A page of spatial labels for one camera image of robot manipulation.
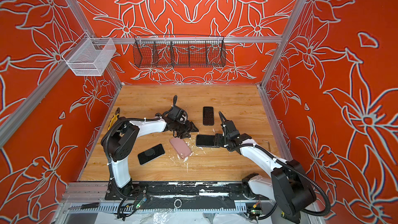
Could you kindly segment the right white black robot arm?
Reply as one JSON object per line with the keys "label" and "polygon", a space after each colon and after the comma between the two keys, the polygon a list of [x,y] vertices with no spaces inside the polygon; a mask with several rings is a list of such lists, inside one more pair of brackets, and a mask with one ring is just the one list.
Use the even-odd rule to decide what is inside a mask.
{"label": "right white black robot arm", "polygon": [[219,112],[222,133],[216,134],[215,143],[229,152],[236,151],[250,159],[271,177],[272,185],[259,175],[249,179],[249,189],[275,201],[282,218],[299,224],[301,213],[323,217],[331,212],[327,193],[305,173],[296,160],[287,161],[260,146],[251,136],[241,134],[232,120]]}

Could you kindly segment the black phone case with holes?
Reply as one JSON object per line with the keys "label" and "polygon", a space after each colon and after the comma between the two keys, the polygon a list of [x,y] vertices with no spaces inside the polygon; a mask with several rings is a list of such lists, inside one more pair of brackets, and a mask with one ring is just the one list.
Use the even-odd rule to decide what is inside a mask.
{"label": "black phone case with holes", "polygon": [[217,147],[217,142],[215,141],[215,139],[216,139],[215,135],[198,134],[196,136],[196,146],[215,148]]}

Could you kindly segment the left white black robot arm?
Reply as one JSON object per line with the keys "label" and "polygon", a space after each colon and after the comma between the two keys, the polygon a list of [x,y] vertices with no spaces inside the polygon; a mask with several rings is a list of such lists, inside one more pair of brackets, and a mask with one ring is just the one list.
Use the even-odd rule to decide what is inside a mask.
{"label": "left white black robot arm", "polygon": [[132,185],[129,173],[128,156],[136,140],[142,136],[171,131],[173,137],[187,139],[198,128],[188,119],[188,113],[176,105],[178,96],[173,98],[172,107],[154,118],[120,117],[107,131],[101,140],[101,145],[107,158],[110,174],[110,190],[116,197],[132,199],[142,190]]}

